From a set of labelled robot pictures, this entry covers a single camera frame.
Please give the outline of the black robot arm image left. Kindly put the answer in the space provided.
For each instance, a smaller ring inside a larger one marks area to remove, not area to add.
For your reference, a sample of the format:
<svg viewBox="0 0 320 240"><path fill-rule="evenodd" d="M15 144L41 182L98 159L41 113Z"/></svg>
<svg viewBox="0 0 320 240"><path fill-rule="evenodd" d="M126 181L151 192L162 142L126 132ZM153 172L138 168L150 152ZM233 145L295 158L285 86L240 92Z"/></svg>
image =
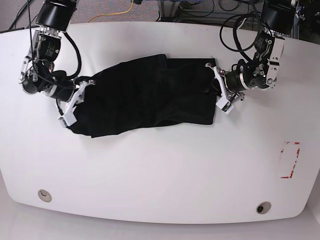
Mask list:
<svg viewBox="0 0 320 240"><path fill-rule="evenodd" d="M74 114L78 104L84 102L85 89L95 85L88 77L80 77L82 59L80 51L67 33L70 20L77 8L75 0L46 0L35 23L39 29L30 33L30 48L23 60L19 84L29 95L44 93L56 101L60 117L66 126L77 119ZM64 70L55 70L55 60L61 50L61 36L66 37L75 50L77 69L67 75Z"/></svg>

